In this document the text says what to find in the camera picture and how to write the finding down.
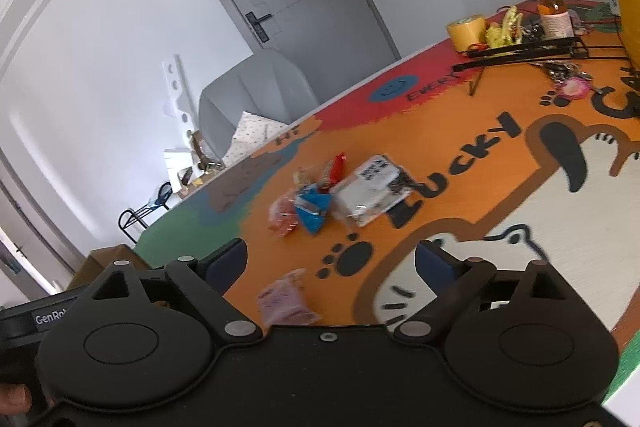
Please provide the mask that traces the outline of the person's left hand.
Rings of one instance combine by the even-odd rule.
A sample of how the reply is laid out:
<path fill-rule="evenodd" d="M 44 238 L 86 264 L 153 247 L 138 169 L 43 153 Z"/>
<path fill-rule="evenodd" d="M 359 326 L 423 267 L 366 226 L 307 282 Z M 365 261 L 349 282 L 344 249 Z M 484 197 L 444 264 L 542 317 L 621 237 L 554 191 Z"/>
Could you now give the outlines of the person's left hand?
<path fill-rule="evenodd" d="M 0 384 L 0 413 L 2 415 L 26 414 L 31 408 L 32 395 L 24 384 Z"/>

